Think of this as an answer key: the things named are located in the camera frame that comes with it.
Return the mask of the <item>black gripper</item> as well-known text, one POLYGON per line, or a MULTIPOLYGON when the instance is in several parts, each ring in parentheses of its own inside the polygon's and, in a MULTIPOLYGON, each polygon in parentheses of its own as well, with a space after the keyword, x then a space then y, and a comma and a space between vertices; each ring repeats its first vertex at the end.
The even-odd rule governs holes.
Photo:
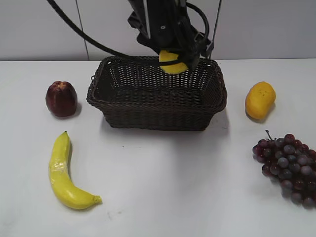
POLYGON ((137 42, 156 54, 162 50, 178 54, 178 60, 189 70, 199 63, 199 57, 209 57, 213 41, 209 39, 209 22, 202 10, 186 0, 130 0, 133 12, 130 26, 139 31, 137 42), (188 9, 203 20, 204 32, 190 21, 188 9))

